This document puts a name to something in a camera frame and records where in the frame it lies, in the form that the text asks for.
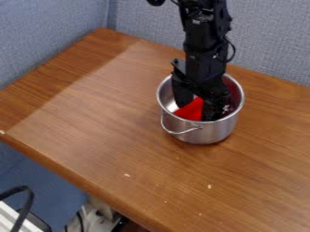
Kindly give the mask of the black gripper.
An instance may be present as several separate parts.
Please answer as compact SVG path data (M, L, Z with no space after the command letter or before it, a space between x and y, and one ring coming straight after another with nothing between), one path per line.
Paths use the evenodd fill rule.
M224 75L230 62L228 50L188 53L186 59L173 60L174 101L180 108L194 101L194 96L204 100L201 119L218 121L233 109L233 97Z

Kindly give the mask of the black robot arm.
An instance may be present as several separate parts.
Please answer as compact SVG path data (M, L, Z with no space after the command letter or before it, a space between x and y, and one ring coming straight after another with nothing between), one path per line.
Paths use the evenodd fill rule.
M180 9L186 39L186 60L173 60L174 100L180 108L202 98L201 119L217 121L230 106L230 90L224 81L226 64L234 59L229 47L237 51L226 35L233 18L226 0L170 0Z

